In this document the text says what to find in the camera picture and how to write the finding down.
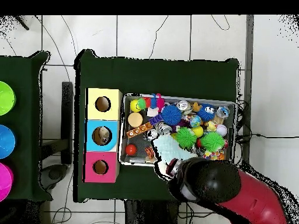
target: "green spiky ball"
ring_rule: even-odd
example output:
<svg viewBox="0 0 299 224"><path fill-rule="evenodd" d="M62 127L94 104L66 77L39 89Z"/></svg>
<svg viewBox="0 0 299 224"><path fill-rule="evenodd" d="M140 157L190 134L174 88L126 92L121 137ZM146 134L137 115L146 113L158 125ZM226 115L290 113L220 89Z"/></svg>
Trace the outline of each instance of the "green spiky ball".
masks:
<svg viewBox="0 0 299 224"><path fill-rule="evenodd" d="M190 149L193 144L196 142L196 135L195 133L187 128L187 127L181 127L178 133L176 134L176 140L179 142L180 146L184 149Z"/></svg>
<svg viewBox="0 0 299 224"><path fill-rule="evenodd" d="M223 137L216 132L208 133L203 138L200 138L200 142L210 152L218 151L225 144Z"/></svg>

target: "yellow ball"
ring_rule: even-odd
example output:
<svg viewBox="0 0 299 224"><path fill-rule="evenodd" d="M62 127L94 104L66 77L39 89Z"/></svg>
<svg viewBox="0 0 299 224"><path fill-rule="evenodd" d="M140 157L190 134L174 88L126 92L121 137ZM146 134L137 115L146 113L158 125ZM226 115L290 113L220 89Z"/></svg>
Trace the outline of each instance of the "yellow ball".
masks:
<svg viewBox="0 0 299 224"><path fill-rule="evenodd" d="M133 111L133 112L135 112L135 113L141 111L141 109L139 109L139 107L137 106L137 103L138 103L138 100L137 100L137 99L132 100L131 103L130 103L131 111Z"/></svg>
<svg viewBox="0 0 299 224"><path fill-rule="evenodd" d="M195 135L196 135L198 138L200 138L200 137L203 135L203 127L201 127L201 126L194 127L194 128L192 128L191 130L195 133Z"/></svg>

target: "blue bowl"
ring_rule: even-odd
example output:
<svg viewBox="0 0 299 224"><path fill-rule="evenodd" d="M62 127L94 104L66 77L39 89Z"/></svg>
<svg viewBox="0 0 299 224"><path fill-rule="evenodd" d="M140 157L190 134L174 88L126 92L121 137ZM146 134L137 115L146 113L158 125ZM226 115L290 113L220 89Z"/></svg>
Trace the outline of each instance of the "blue bowl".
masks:
<svg viewBox="0 0 299 224"><path fill-rule="evenodd" d="M8 157L14 150L16 139L11 129L0 125L0 159Z"/></svg>

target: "green bowl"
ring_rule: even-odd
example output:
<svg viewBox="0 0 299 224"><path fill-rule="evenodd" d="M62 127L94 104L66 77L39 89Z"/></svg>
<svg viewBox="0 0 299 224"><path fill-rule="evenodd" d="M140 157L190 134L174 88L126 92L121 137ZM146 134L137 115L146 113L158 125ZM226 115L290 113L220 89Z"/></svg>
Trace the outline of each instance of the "green bowl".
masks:
<svg viewBox="0 0 299 224"><path fill-rule="evenodd" d="M0 81L0 116L8 113L16 103L15 93L5 82Z"/></svg>

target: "pink box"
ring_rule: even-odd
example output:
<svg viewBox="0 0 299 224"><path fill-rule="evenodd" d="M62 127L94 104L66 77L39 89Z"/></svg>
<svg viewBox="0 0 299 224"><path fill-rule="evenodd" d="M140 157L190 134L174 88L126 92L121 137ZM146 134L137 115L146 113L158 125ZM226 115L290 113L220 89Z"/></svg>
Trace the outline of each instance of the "pink box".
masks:
<svg viewBox="0 0 299 224"><path fill-rule="evenodd" d="M93 165L98 160L104 161L108 169L105 174L97 174ZM117 152L97 152L89 151L86 153L85 181L88 183L115 183L119 175L119 163L117 162Z"/></svg>

